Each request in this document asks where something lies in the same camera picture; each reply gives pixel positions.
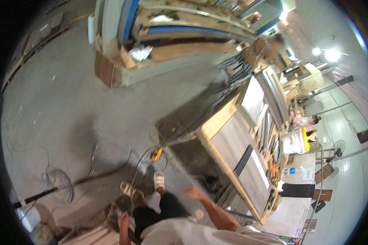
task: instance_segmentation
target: white bucket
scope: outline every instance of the white bucket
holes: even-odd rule
[[[303,154],[306,151],[304,134],[302,128],[295,128],[293,131],[284,134],[280,138],[284,154],[299,153]]]
[[[89,38],[89,44],[92,44],[94,42],[94,14],[89,15],[87,19],[87,32],[88,32],[88,38]]]
[[[22,220],[23,227],[28,231],[32,232],[36,225],[41,221],[41,216],[39,215],[36,207],[32,207],[28,212],[29,208],[18,208],[16,213],[18,215],[19,220]]]

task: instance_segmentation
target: man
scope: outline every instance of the man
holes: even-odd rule
[[[213,203],[201,190],[195,186],[187,186],[183,193],[192,200],[199,201],[210,216],[215,228],[192,222],[190,213],[181,205],[177,197],[164,189],[162,172],[154,174],[154,187],[161,195],[161,214],[147,207],[143,201],[143,193],[123,182],[123,193],[129,194],[136,208],[133,211],[135,219],[135,235],[143,239],[142,245],[283,245],[285,242],[260,233],[251,227],[241,227],[237,220],[228,212]],[[120,227],[120,245],[130,245],[128,238],[128,213],[118,218]]]
[[[275,34],[267,39],[259,38],[251,46],[243,49],[239,54],[222,62],[218,68],[227,69],[235,65],[239,69],[236,73],[230,75],[225,82],[226,86],[251,76],[252,71],[258,65],[261,59],[268,63],[274,63],[277,60],[277,53],[285,46],[285,40],[280,34]]]

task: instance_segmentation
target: plastic bottle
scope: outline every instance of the plastic bottle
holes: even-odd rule
[[[304,170],[302,166],[295,167],[295,168],[284,168],[282,170],[282,175],[289,175],[289,174],[298,174]]]

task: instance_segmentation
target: white sandal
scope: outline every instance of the white sandal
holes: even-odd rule
[[[121,182],[120,189],[126,196],[129,196],[131,200],[133,199],[135,192],[139,193],[142,196],[142,199],[144,198],[144,193],[141,190],[133,188],[127,181]]]
[[[157,188],[165,189],[165,177],[164,174],[160,171],[154,173],[154,190],[159,195]]]

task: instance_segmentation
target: hand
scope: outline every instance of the hand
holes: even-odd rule
[[[199,190],[199,188],[193,185],[184,187],[183,194],[192,200],[200,201],[200,200],[208,199],[208,197],[201,190]]]
[[[120,228],[120,233],[123,232],[128,232],[128,226],[129,226],[129,216],[128,213],[122,213],[120,215],[120,217],[118,217],[117,220],[118,223],[118,227]]]

